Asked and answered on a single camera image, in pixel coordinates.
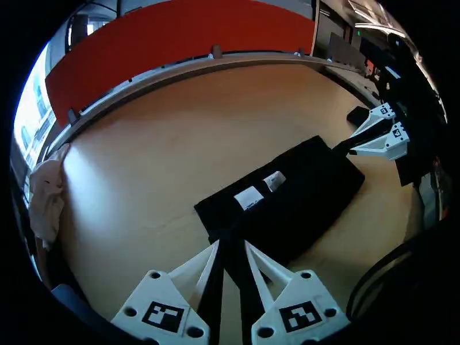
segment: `white label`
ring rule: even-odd
[[[246,211],[248,208],[254,206],[260,200],[262,200],[263,196],[256,188],[251,186],[248,189],[243,190],[241,193],[235,195],[234,198],[240,203],[240,206],[243,208],[243,210]]]
[[[281,174],[281,172],[275,171],[273,174],[271,174],[268,177],[265,177],[265,179],[263,180],[267,184],[270,191],[273,193],[278,189],[280,185],[283,184],[284,181],[286,181],[286,178],[283,174]]]

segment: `black fabric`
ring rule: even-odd
[[[364,123],[364,121],[367,120],[368,117],[369,109],[363,108],[358,105],[357,107],[355,107],[355,109],[348,113],[347,121],[350,122],[356,128],[358,128]]]
[[[283,173],[286,181],[271,193],[263,179],[275,171]],[[315,136],[204,199],[195,209],[211,243],[222,237],[246,239],[286,265],[334,223],[363,182],[364,175],[347,158],[334,154]],[[250,186],[264,199],[244,211],[233,196]]]

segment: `screw hole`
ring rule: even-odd
[[[337,311],[333,308],[326,309],[324,315],[327,317],[334,317],[337,314]]]
[[[136,316],[137,311],[134,308],[131,308],[130,306],[128,306],[125,308],[124,313],[126,316],[133,317],[133,316]]]
[[[187,329],[187,335],[191,338],[201,338],[204,334],[204,331],[198,327],[189,327]]]
[[[159,342],[157,342],[155,339],[152,339],[152,338],[145,338],[144,340],[142,340],[144,343],[148,343],[148,344],[154,344],[154,345],[160,345]]]
[[[257,331],[257,335],[261,338],[269,338],[273,335],[275,331],[270,327],[261,327]]]

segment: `red panel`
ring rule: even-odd
[[[116,19],[79,43],[45,82],[61,125],[104,92],[150,69],[225,51],[310,53],[315,23],[253,0],[171,0]]]

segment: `wooden table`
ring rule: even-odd
[[[346,114],[357,105],[308,67],[268,65],[183,80],[96,122],[64,161],[59,233],[91,306],[110,320],[148,270],[170,271],[207,247],[193,205],[314,135],[331,147],[348,138]],[[359,194],[290,266],[317,272],[342,308],[401,243],[412,205],[394,163],[350,159],[366,176]],[[222,344],[241,339],[238,294],[225,277]]]

